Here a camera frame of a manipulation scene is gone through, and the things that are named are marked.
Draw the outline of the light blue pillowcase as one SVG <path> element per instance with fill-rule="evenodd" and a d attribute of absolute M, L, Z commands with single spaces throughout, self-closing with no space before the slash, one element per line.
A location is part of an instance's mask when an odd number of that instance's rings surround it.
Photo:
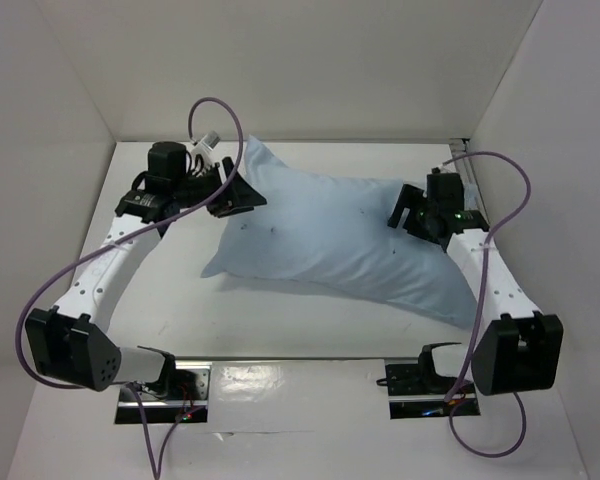
<path fill-rule="evenodd" d="M 296 170 L 255 137 L 244 163 L 267 203 L 229 218 L 202 277 L 316 283 L 472 327 L 477 301 L 459 267 L 440 246 L 387 225 L 402 181 Z"/>

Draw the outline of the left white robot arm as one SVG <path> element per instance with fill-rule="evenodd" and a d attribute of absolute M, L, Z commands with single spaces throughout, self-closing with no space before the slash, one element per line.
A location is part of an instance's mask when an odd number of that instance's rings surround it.
<path fill-rule="evenodd" d="M 78 279 L 49 309 L 26 308 L 20 336 L 28 341 L 29 371 L 39 382 L 97 392 L 130 383 L 156 399 L 176 390 L 173 354 L 120 347 L 107 331 L 130 281 L 176 220 L 199 208 L 224 218 L 266 205 L 231 158 L 214 161 L 215 144 L 211 138 L 191 148 L 154 143 L 146 169 L 119 200 L 103 244 L 88 255 Z"/>

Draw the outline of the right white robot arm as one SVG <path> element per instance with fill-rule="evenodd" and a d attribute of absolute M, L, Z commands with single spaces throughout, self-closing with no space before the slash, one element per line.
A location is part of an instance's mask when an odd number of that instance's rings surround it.
<path fill-rule="evenodd" d="M 453 391 L 466 382 L 485 396 L 554 385 L 563 324 L 523 292 L 495 245 L 493 228 L 480 211 L 466 207 L 459 174 L 434 169 L 425 188 L 403 185 L 388 225 L 440 246 L 476 298 L 476 318 Z"/>

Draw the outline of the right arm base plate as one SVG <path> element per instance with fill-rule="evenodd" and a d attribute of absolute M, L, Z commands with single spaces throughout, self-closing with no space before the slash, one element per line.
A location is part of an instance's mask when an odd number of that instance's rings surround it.
<path fill-rule="evenodd" d="M 453 409 L 459 417 L 479 416 L 480 407 L 471 383 L 451 400 L 444 400 L 455 381 L 454 377 L 438 375 L 431 361 L 411 358 L 386 361 L 385 373 L 376 385 L 388 395 L 391 419 L 444 418 Z"/>

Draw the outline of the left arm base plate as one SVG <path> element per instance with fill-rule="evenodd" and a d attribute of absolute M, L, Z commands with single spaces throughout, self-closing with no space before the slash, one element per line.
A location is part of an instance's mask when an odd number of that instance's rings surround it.
<path fill-rule="evenodd" d="M 124 365 L 114 381 L 120 386 L 114 423 L 142 423 L 134 394 L 141 399 L 148 425 L 206 423 L 212 365 L 208 360 L 176 358 L 162 378 L 154 367 Z"/>

